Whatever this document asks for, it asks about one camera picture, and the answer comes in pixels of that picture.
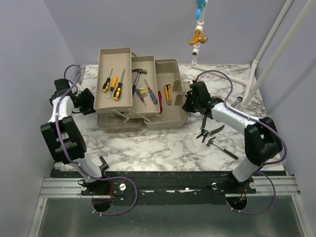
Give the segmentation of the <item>black yellow screwdriver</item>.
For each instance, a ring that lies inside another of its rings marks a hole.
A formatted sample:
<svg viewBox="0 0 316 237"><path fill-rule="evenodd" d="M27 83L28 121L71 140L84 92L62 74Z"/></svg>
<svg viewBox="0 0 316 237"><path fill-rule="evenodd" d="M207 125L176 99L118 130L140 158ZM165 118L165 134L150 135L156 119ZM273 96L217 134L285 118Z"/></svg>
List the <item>black yellow screwdriver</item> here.
<svg viewBox="0 0 316 237"><path fill-rule="evenodd" d="M120 81L118 82L118 85L117 85L117 87L115 89L115 92L114 92L114 99L116 101L119 100L120 96L121 96L124 74L125 74L125 69L122 71L122 75L121 75Z"/></svg>
<svg viewBox="0 0 316 237"><path fill-rule="evenodd" d="M112 72L113 72L113 69L111 69L109 76L107 77L105 83L103 84L103 87L102 87L103 92L107 92L110 87Z"/></svg>

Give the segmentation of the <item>yellow utility knife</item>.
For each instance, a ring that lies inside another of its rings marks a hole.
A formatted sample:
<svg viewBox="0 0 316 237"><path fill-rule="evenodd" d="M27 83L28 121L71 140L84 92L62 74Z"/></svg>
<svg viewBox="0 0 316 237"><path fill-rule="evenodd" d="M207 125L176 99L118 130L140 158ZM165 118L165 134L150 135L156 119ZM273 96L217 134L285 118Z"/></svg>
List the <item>yellow utility knife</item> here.
<svg viewBox="0 0 316 237"><path fill-rule="evenodd" d="M171 94L171 85L170 84L166 84L164 86L164 93L165 93L165 98L166 98L166 102L168 105L172 104L172 94Z"/></svg>

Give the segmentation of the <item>red folding knife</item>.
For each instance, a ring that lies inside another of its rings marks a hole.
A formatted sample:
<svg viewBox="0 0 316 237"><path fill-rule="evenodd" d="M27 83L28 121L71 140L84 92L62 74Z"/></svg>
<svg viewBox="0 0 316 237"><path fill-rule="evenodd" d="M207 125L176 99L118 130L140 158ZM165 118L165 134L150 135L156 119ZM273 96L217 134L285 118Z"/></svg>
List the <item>red folding knife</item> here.
<svg viewBox="0 0 316 237"><path fill-rule="evenodd" d="M163 111L163 107L162 107L162 94L160 91L158 91L158 102L159 102L159 113L161 114Z"/></svg>

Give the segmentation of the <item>blue handled screwdriver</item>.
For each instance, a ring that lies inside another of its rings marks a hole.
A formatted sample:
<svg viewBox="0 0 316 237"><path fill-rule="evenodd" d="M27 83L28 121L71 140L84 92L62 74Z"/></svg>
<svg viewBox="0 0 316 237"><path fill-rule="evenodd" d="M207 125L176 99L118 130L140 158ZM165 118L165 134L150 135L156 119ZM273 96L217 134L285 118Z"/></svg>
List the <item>blue handled screwdriver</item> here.
<svg viewBox="0 0 316 237"><path fill-rule="evenodd" d="M152 89L149 87L148 82L147 82L146 80L144 80L144 81L145 81L145 84L146 84L146 86L147 86L147 89L148 89L148 92L149 92L149 94L150 94L150 97L151 97L151 99L152 99L152 102L153 102L155 105L157 105L157 104L158 104L158 100L157 100L155 94L153 93Z"/></svg>

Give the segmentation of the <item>beige plastic tool box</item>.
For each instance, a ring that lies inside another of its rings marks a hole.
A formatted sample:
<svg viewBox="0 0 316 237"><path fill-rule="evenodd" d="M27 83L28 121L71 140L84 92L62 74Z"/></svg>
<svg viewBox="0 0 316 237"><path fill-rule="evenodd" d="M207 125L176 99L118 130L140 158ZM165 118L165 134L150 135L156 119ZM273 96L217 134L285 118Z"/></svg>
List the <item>beige plastic tool box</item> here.
<svg viewBox="0 0 316 237"><path fill-rule="evenodd" d="M107 133L181 128L189 84L175 59L136 56L130 47L99 50L94 110Z"/></svg>

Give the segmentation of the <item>yellow hex key set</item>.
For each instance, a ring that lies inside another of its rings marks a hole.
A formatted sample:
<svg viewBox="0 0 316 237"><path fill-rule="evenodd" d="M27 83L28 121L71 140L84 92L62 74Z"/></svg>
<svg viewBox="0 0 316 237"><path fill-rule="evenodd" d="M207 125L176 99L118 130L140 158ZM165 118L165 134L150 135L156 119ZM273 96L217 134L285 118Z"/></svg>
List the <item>yellow hex key set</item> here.
<svg viewBox="0 0 316 237"><path fill-rule="evenodd" d="M144 97L147 97L148 96L148 94L147 94L147 90L145 89L145 88L139 88L139 91L140 91L140 93L144 96Z"/></svg>

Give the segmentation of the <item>small red screwdriver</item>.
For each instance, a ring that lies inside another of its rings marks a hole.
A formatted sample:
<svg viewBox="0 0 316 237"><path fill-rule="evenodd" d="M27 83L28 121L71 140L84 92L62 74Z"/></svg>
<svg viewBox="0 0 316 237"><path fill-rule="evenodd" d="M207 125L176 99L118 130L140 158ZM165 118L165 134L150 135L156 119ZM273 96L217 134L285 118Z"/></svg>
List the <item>small red screwdriver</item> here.
<svg viewBox="0 0 316 237"><path fill-rule="evenodd" d="M145 107L148 109L149 107L147 106L147 104L146 104L146 102L145 102L144 96L140 93L140 91L139 91L138 88L135 89L135 92L137 93L137 95L139 96L140 100L143 102L143 104L145 105Z"/></svg>

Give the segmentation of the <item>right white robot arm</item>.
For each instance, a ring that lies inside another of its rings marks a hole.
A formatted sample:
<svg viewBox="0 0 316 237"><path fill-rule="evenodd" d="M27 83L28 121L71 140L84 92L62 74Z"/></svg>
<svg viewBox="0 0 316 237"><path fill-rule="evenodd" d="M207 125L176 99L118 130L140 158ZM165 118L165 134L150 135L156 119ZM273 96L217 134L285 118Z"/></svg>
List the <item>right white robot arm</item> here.
<svg viewBox="0 0 316 237"><path fill-rule="evenodd" d="M282 149L276 126L270 117L251 117L234 110L224 100L211 97L204 82L190 85L182 109L222 122L244 136L246 158L233 169L227 181L228 190L234 194L245 188L248 180L263 164L274 158Z"/></svg>

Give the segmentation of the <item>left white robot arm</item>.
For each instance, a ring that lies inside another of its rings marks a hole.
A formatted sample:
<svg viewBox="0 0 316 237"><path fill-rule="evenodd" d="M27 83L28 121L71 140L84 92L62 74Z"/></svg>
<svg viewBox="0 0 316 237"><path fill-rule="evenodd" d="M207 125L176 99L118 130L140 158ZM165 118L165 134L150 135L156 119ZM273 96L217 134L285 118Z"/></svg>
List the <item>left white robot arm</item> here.
<svg viewBox="0 0 316 237"><path fill-rule="evenodd" d="M40 126L48 150L55 162L74 167L86 184L93 183L93 190L104 195L109 191L109 182L101 178L101 168L85 157L87 147L72 117L73 109L79 109L83 115L95 113L94 96L87 88L72 92L67 79L57 79L54 84L56 91L49 99L52 116Z"/></svg>

